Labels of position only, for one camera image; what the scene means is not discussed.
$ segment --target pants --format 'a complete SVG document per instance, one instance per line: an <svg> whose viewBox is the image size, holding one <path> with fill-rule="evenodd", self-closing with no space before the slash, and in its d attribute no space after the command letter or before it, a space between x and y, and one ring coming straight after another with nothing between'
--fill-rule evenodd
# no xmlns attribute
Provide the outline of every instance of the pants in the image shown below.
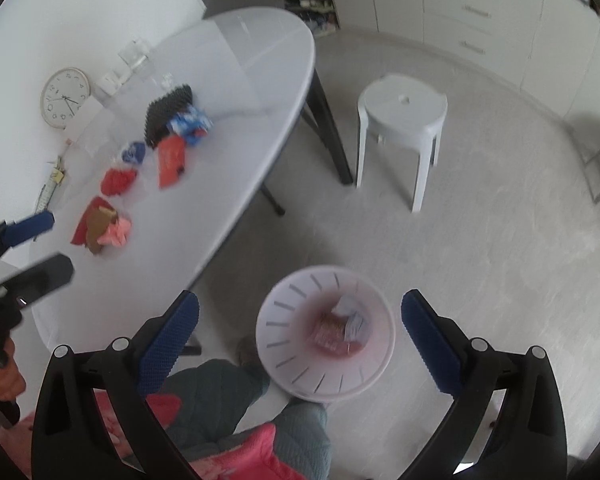
<svg viewBox="0 0 600 480"><path fill-rule="evenodd" d="M182 406L167 434L188 462L238 446L253 430L234 435L235 428L266 393L269 380L262 366L237 367L218 359L168 377L160 392L177 395ZM307 480L326 480L331 443L324 407L292 399L272 423L275 455Z"/></svg>

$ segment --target cabinet handle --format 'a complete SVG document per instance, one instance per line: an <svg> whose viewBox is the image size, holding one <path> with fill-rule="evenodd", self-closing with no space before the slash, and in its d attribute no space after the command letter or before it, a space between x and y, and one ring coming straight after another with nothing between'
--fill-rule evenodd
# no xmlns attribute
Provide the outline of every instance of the cabinet handle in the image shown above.
<svg viewBox="0 0 600 480"><path fill-rule="evenodd" d="M464 10L466 10L467 12L472 12L474 14L477 14L478 16L482 16L483 18L490 18L491 17L491 13L490 12L486 12L485 10L476 9L475 7L472 7L471 5L465 5L462 8Z"/></svg>
<svg viewBox="0 0 600 480"><path fill-rule="evenodd" d="M483 48L480 48L479 46L474 46L471 43L467 43L466 41L461 41L460 46L464 46L465 48L468 48L469 50L473 50L474 52L477 52L478 54L486 54L487 53L487 51L484 50Z"/></svg>

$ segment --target gray floor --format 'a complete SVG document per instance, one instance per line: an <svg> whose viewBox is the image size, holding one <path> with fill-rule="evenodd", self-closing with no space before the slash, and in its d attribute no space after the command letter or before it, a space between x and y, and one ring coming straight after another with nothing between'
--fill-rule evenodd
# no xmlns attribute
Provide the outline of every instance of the gray floor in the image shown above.
<svg viewBox="0 0 600 480"><path fill-rule="evenodd" d="M343 187L299 123L268 179L287 215L277 218L256 197L196 287L205 358L231 355L277 280L300 267L341 264L373 280L396 319L400 298L417 287L469 337L515 352L542 345L569 450L586 456L600 438L600 204L591 202L568 136L511 90L416 48L348 32L320 40L317 59L352 167L358 95L386 72L448 95L440 163L422 211L412 214L414 153L372 142L362 187ZM285 402L272 388L243 426ZM398 330L379 383L329 408L332 478L397 478L449 405Z"/></svg>

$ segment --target white wall clock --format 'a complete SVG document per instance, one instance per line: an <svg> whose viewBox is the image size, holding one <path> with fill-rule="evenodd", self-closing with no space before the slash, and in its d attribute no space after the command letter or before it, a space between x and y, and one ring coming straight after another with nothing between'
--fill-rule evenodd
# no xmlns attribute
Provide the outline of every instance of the white wall clock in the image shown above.
<svg viewBox="0 0 600 480"><path fill-rule="evenodd" d="M89 80L77 68L63 68L46 82L40 96L40 111L54 128L64 128L89 97Z"/></svg>

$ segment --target white plastic stool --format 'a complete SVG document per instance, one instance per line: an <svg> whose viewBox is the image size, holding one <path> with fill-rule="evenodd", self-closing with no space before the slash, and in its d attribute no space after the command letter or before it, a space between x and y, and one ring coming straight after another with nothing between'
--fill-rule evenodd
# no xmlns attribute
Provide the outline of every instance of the white plastic stool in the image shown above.
<svg viewBox="0 0 600 480"><path fill-rule="evenodd" d="M418 176L413 193L413 212L420 211L429 165L438 164L440 137L446 118L446 95L401 74L387 74L365 88L358 100L358 170L356 186L362 183L366 132L418 152Z"/></svg>

